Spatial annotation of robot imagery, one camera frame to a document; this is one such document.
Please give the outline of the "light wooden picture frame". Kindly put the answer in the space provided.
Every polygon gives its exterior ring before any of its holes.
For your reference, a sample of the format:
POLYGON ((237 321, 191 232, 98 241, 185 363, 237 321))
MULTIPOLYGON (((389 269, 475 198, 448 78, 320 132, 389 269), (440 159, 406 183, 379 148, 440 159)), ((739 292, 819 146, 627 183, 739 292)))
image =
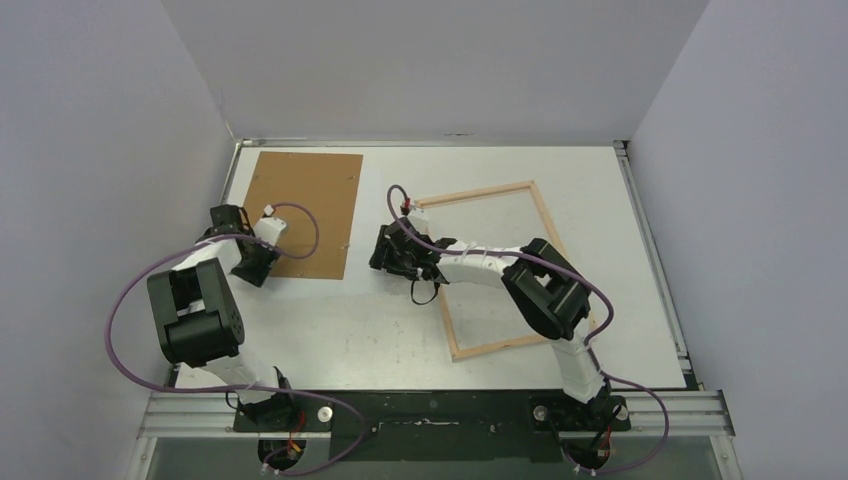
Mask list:
MULTIPOLYGON (((476 247, 519 247, 542 238, 559 253, 567 250, 541 191, 532 180, 419 198, 434 239, 453 237, 476 247)), ((460 283, 438 294, 454 362, 498 351, 543 344, 526 324, 509 294, 460 283)))

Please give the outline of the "brown frame backing board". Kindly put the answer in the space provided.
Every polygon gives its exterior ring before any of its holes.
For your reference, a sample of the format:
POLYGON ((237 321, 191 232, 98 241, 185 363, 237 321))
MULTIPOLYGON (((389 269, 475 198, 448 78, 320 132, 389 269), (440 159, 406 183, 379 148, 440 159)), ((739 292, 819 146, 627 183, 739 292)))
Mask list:
POLYGON ((262 152, 250 176, 245 207, 256 221, 268 205, 288 225, 276 278, 341 280, 353 225, 363 157, 359 154, 262 152))

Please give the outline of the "white photo paper sheet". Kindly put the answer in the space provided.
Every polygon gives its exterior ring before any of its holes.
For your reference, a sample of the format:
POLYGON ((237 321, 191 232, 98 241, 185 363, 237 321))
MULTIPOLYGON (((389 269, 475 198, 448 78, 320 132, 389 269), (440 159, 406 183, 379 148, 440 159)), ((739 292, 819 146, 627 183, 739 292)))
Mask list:
POLYGON ((247 350, 314 390, 425 390, 459 385, 433 288, 368 274, 363 294, 349 283, 278 280, 234 285, 247 350))

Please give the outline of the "clear acrylic frame pane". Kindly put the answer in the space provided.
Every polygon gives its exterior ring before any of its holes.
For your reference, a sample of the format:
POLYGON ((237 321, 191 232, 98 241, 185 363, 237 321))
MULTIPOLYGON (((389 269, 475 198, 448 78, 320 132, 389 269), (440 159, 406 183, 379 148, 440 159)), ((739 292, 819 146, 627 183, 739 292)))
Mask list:
POLYGON ((453 360, 550 344, 584 352, 588 292, 552 270, 567 261, 547 205, 532 181, 418 200, 435 239, 454 237, 439 262, 438 295, 453 360))

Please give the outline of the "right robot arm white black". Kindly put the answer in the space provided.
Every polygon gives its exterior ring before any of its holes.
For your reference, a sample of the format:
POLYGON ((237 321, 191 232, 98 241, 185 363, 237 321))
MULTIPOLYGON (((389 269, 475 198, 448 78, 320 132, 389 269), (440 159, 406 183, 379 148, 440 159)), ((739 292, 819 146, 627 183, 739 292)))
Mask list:
POLYGON ((433 240, 401 217, 380 227, 369 266, 412 282, 469 283, 505 291, 526 324, 551 342, 569 396, 568 421, 588 429, 604 417, 599 394, 605 380, 580 332, 591 313, 591 290, 548 241, 534 238, 524 246, 494 248, 450 237, 433 240))

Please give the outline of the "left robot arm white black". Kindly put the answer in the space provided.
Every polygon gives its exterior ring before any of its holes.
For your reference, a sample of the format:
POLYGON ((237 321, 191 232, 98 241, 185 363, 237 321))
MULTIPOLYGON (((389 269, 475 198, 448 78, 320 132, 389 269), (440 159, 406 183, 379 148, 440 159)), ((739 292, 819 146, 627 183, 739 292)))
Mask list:
POLYGON ((195 250, 147 280, 160 348, 170 362, 236 387, 244 409, 259 409, 270 428, 286 430, 296 422, 299 405, 287 394, 282 373, 246 349, 245 324, 230 283, 264 284, 280 257, 272 247, 287 224, 269 213, 251 224, 246 210, 235 205, 216 206, 210 217, 195 250))

